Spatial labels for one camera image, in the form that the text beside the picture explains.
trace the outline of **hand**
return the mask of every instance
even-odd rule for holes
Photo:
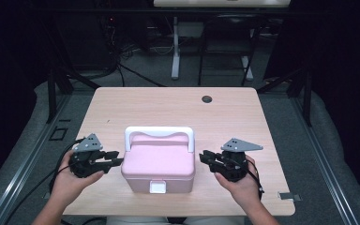
[[[68,166],[72,154],[73,150],[70,150],[64,155],[59,171],[65,169],[57,174],[51,194],[51,199],[57,200],[64,207],[74,202],[86,187],[95,183],[104,174],[103,171],[100,171],[85,178],[77,177]]]
[[[51,193],[51,198],[48,200],[42,211],[35,218],[33,225],[53,225],[60,224],[61,216],[64,210],[72,202],[74,202],[84,188],[95,183],[100,179],[104,172],[95,172],[86,178],[78,178],[69,169],[68,162],[74,152],[68,151],[61,161],[61,171],[57,174],[54,186]]]
[[[255,160],[247,156],[247,160],[255,164]],[[248,169],[256,176],[254,166],[249,163]],[[259,199],[259,188],[256,181],[247,174],[237,182],[228,181],[218,172],[215,172],[218,182],[232,194],[233,199],[242,207],[254,225],[278,225],[276,219],[268,212]]]
[[[255,160],[252,157],[246,156],[247,160],[255,164]],[[255,168],[251,163],[248,164],[248,169],[256,174]],[[260,204],[259,190],[256,181],[247,174],[244,178],[237,182],[228,181],[218,172],[215,172],[215,177],[218,182],[226,188],[232,194],[233,199],[244,209],[248,210],[253,205]]]

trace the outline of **dark background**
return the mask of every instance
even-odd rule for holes
[[[353,2],[292,0],[290,10],[330,9],[336,16],[329,21],[285,20],[265,78],[284,76],[312,62],[308,65],[313,91],[325,102],[342,140],[345,160],[360,183],[360,1]],[[53,67],[52,56],[58,54],[67,64],[82,65],[89,59],[71,58],[81,54],[74,53],[70,41],[85,47],[93,42],[95,48],[89,51],[97,52],[101,58],[89,66],[105,68],[111,63],[109,51],[101,42],[103,37],[98,34],[98,24],[88,27],[95,31],[92,34],[64,38],[65,46],[57,52],[40,24],[21,10],[22,4],[0,0],[0,167],[33,111],[33,90],[47,80]],[[132,20],[124,23],[140,26]],[[48,29],[53,34],[60,33],[60,25],[63,24],[55,26],[53,22]],[[84,23],[78,25],[86,29]],[[87,37],[92,42],[86,43]]]

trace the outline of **white latch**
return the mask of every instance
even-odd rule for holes
[[[164,194],[166,193],[165,181],[150,181],[150,193],[152,194]]]

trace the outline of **table leg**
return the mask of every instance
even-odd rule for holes
[[[179,68],[180,68],[180,50],[179,50],[179,35],[177,30],[177,17],[173,18],[173,63],[172,63],[172,79],[179,79]]]
[[[242,56],[241,60],[242,60],[242,66],[245,68],[248,65],[248,57],[247,56]],[[249,71],[247,72],[247,81],[248,82],[253,81],[253,74],[252,74],[252,69],[251,68],[249,68]]]

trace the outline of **metal bracket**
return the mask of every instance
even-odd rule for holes
[[[279,192],[278,196],[281,200],[289,200],[292,202],[303,201],[302,197],[299,194],[293,194],[291,192]]]
[[[229,141],[224,143],[221,146],[221,150],[230,151],[230,152],[245,152],[245,151],[253,151],[253,150],[262,150],[263,147],[261,145],[245,142],[236,138],[231,138]]]
[[[101,149],[103,149],[103,145],[96,134],[92,133],[74,148],[74,152],[99,151]]]

